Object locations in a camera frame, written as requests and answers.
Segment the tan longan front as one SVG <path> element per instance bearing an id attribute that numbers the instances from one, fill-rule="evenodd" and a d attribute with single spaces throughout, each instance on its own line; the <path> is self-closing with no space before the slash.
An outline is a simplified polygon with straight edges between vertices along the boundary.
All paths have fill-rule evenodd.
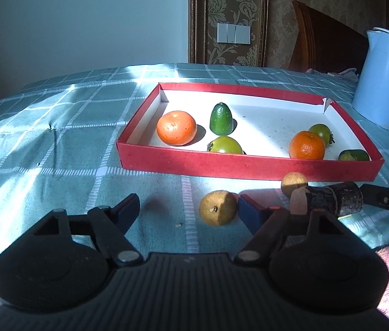
<path id="1" fill-rule="evenodd" d="M 228 191 L 213 191 L 204 196 L 199 205 L 200 218 L 210 226 L 224 226 L 236 216 L 238 203 Z"/>

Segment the tan longan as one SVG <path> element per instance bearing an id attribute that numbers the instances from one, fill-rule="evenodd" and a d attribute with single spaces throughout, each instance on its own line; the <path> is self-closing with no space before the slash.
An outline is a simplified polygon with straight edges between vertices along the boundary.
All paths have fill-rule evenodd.
<path id="1" fill-rule="evenodd" d="M 199 205 L 200 218 L 210 226 L 224 226 L 236 216 L 238 203 L 228 191 L 213 191 L 204 196 Z"/>
<path id="2" fill-rule="evenodd" d="M 308 180 L 305 175 L 291 172 L 283 177 L 280 189 L 286 197 L 290 198 L 294 190 L 305 186 L 308 186 Z"/>

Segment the tan longan back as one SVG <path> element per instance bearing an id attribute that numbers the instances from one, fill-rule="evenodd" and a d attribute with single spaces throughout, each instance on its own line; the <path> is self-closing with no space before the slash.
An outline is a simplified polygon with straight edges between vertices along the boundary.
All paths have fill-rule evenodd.
<path id="1" fill-rule="evenodd" d="M 290 198 L 294 190 L 305 186 L 308 186 L 308 180 L 305 175 L 291 172 L 283 177 L 280 189 L 286 197 Z"/>

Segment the green cucumber chunk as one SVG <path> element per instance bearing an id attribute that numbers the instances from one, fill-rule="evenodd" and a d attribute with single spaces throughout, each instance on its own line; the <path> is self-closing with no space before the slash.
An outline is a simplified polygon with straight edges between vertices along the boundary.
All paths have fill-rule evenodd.
<path id="1" fill-rule="evenodd" d="M 339 161 L 370 161 L 365 150 L 343 150 L 339 153 Z"/>

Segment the orange tangerine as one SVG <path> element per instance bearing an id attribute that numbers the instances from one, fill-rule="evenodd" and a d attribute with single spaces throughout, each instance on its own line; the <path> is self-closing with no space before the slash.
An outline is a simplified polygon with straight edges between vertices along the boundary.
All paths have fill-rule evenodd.
<path id="1" fill-rule="evenodd" d="M 289 156 L 296 159 L 323 160 L 324 140 L 314 132 L 301 131 L 289 143 Z"/>
<path id="2" fill-rule="evenodd" d="M 184 146 L 196 136 L 197 123 L 187 112 L 171 111 L 159 118 L 155 130 L 167 145 Z"/>

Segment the light green tomato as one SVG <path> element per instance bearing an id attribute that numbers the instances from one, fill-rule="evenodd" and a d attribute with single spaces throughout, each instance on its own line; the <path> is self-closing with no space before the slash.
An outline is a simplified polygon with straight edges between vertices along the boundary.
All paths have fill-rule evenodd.
<path id="1" fill-rule="evenodd" d="M 240 144 L 228 136 L 220 136 L 212 140 L 207 146 L 207 151 L 211 153 L 244 154 Z"/>

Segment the dark green tomato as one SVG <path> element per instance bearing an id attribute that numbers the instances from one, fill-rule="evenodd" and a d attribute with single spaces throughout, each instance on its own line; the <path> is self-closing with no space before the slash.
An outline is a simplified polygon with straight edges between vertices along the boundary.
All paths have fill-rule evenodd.
<path id="1" fill-rule="evenodd" d="M 315 124 L 311 126 L 308 131 L 317 134 L 324 141 L 326 147 L 335 143 L 333 139 L 333 133 L 331 132 L 330 128 L 325 124 Z"/>

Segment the green pointed cucumber end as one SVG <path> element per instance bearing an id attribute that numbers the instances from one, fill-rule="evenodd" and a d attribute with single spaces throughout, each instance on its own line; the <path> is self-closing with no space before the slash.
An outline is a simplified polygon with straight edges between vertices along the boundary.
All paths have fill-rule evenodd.
<path id="1" fill-rule="evenodd" d="M 215 135 L 230 135 L 234 130 L 234 120 L 229 107 L 219 102 L 214 106 L 210 115 L 209 128 Z"/>

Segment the teal plaid tablecloth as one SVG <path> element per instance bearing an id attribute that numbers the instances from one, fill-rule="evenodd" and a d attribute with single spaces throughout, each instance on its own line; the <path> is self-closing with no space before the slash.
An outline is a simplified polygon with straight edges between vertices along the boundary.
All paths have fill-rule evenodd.
<path id="1" fill-rule="evenodd" d="M 53 209 L 84 214 L 129 194 L 141 214 L 128 240 L 141 253 L 236 253 L 250 238 L 240 220 L 210 227 L 202 197 L 222 189 L 281 201 L 276 181 L 197 178 L 124 170 L 115 141 L 160 81 L 242 84 L 331 97 L 351 110 L 354 83 L 322 74 L 169 63 L 93 70 L 25 86 L 0 102 L 0 253 Z"/>

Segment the light blue electric kettle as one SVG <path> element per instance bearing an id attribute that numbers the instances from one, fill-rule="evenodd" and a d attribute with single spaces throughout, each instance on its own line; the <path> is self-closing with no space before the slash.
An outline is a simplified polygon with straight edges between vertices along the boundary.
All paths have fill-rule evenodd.
<path id="1" fill-rule="evenodd" d="M 367 31 L 369 50 L 352 107 L 367 120 L 389 130 L 389 30 Z"/>

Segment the colourful bedding pile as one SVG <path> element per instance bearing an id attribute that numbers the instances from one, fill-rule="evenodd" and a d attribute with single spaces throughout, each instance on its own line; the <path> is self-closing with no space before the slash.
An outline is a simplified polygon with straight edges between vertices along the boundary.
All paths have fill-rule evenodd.
<path id="1" fill-rule="evenodd" d="M 339 73 L 336 72 L 321 72 L 314 69 L 307 69 L 306 73 L 309 74 L 316 74 L 319 76 L 332 76 L 337 79 L 342 79 L 346 81 L 352 81 L 352 82 L 358 82 L 359 81 L 359 74 L 356 73 L 356 68 L 349 68 L 346 70 L 343 70 Z"/>

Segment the white wall switch panel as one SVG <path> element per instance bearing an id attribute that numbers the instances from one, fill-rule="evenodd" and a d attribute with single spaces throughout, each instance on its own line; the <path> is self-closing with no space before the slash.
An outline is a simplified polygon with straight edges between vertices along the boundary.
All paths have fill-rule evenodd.
<path id="1" fill-rule="evenodd" d="M 216 40 L 218 43 L 250 45 L 250 26 L 218 23 Z"/>

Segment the ornate wallpaper panel frame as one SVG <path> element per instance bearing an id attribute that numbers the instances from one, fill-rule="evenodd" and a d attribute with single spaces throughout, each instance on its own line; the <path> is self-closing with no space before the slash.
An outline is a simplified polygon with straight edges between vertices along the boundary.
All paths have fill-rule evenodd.
<path id="1" fill-rule="evenodd" d="M 249 42 L 221 42 L 218 26 L 250 29 Z M 268 54 L 268 0 L 188 0 L 190 63 L 265 66 Z"/>

